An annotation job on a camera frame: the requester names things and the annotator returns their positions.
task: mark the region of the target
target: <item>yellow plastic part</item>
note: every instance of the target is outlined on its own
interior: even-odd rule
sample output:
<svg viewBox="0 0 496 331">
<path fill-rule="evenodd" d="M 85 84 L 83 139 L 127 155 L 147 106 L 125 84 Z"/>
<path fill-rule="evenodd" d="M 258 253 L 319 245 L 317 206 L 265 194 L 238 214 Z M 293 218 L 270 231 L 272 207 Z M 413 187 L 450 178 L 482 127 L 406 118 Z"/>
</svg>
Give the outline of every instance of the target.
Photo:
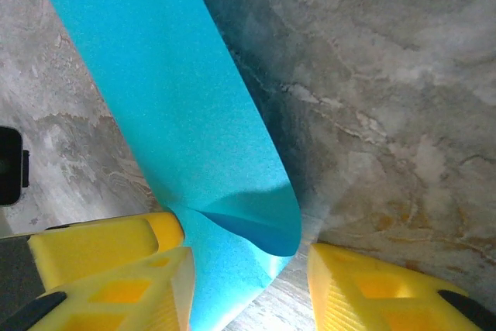
<svg viewBox="0 0 496 331">
<path fill-rule="evenodd" d="M 476 331 L 437 291 L 449 282 L 343 248 L 317 243 L 308 286 L 318 331 Z"/>
<path fill-rule="evenodd" d="M 48 291 L 177 247 L 183 240 L 175 215 L 157 212 L 47 230 L 32 235 L 28 244 Z"/>
<path fill-rule="evenodd" d="M 55 288 L 67 299 L 29 331 L 187 331 L 194 284 L 189 247 L 155 253 Z"/>
</svg>

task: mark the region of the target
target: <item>blue foam sheet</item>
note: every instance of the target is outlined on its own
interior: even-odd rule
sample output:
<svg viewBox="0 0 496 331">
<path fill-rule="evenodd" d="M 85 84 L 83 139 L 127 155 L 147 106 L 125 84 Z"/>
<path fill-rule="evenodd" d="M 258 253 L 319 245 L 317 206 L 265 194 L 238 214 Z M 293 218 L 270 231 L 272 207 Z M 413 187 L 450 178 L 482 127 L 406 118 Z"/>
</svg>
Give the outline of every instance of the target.
<svg viewBox="0 0 496 331">
<path fill-rule="evenodd" d="M 301 218 L 202 0 L 51 0 L 193 247 L 194 331 L 222 329 L 296 252 Z"/>
</svg>

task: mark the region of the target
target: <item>gray marble floor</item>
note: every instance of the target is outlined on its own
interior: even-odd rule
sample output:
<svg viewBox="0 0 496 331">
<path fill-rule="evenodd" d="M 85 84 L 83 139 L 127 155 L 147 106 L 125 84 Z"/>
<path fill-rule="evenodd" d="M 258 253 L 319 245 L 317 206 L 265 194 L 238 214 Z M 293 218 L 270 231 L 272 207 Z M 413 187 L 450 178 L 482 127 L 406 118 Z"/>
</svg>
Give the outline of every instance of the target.
<svg viewBox="0 0 496 331">
<path fill-rule="evenodd" d="M 205 2 L 304 218 L 295 259 L 227 329 L 314 329 L 316 240 L 496 311 L 496 0 Z M 0 118 L 32 153 L 1 235 L 158 209 L 48 0 L 0 0 Z"/>
</svg>

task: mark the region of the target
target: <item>marble surface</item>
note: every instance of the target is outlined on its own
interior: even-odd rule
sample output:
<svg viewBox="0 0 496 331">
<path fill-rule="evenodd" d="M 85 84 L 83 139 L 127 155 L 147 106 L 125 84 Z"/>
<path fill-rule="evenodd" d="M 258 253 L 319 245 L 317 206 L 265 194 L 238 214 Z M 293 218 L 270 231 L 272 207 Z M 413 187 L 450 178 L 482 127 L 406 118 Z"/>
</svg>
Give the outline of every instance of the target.
<svg viewBox="0 0 496 331">
<path fill-rule="evenodd" d="M 313 329 L 316 240 L 496 311 L 496 0 L 205 0 L 301 202 L 288 268 L 227 329 Z M 0 0 L 0 118 L 31 186 L 0 234 L 158 208 L 48 0 Z"/>
</svg>

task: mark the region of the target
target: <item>yellow plastic block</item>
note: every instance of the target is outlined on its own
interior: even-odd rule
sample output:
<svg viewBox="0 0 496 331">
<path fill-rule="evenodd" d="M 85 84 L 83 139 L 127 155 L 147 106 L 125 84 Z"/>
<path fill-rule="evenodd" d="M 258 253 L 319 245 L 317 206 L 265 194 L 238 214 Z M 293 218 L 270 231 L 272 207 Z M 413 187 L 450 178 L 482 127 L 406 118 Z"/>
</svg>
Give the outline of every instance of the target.
<svg viewBox="0 0 496 331">
<path fill-rule="evenodd" d="M 48 291 L 177 247 L 183 239 L 176 217 L 158 212 L 47 230 L 32 235 L 28 244 Z"/>
<path fill-rule="evenodd" d="M 437 291 L 449 282 L 328 244 L 308 254 L 318 331 L 476 331 Z"/>
<path fill-rule="evenodd" d="M 189 247 L 155 253 L 55 288 L 67 299 L 29 331 L 186 331 L 194 284 Z"/>
</svg>

